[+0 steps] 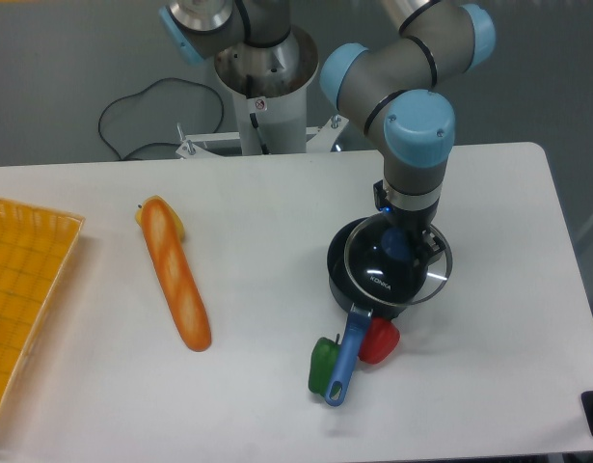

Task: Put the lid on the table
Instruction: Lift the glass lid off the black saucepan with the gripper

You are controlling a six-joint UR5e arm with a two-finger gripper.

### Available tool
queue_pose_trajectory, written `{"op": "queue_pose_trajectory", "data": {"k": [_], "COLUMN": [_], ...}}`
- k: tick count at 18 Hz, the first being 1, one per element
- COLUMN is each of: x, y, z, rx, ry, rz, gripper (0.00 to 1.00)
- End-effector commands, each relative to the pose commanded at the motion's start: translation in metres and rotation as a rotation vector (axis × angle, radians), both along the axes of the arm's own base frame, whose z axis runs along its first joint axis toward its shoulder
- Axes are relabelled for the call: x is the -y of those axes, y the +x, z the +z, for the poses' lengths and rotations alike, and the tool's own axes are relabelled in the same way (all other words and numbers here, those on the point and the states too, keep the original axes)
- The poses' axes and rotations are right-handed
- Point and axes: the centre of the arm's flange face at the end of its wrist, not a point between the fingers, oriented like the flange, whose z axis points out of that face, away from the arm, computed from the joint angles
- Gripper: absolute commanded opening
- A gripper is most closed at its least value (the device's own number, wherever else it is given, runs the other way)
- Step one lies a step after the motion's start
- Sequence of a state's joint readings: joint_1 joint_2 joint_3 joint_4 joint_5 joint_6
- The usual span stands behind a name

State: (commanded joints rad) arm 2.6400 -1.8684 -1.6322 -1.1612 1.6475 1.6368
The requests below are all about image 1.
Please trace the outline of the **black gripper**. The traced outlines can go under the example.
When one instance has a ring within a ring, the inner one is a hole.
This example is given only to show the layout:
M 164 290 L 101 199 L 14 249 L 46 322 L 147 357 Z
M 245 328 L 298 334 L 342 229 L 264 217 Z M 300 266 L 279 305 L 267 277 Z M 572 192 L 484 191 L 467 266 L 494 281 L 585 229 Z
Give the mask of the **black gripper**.
M 445 252 L 444 241 L 431 230 L 438 208 L 438 188 L 423 194 L 401 193 L 385 179 L 373 184 L 377 211 L 404 232 L 414 249 L 415 264 L 433 264 Z

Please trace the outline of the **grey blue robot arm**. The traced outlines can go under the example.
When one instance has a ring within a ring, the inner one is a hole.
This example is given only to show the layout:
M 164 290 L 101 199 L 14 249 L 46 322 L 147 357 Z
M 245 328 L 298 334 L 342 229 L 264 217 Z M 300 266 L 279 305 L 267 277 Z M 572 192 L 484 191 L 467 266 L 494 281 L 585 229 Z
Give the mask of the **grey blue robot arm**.
M 318 80 L 383 155 L 376 206 L 417 247 L 430 232 L 454 144 L 454 111 L 436 86 L 485 61 L 496 30 L 474 4 L 387 1 L 384 9 L 395 42 L 377 51 L 347 43 L 325 62 L 286 1 L 173 1 L 159 16 L 185 61 L 213 62 L 232 94 L 246 155 L 304 151 L 306 90 Z

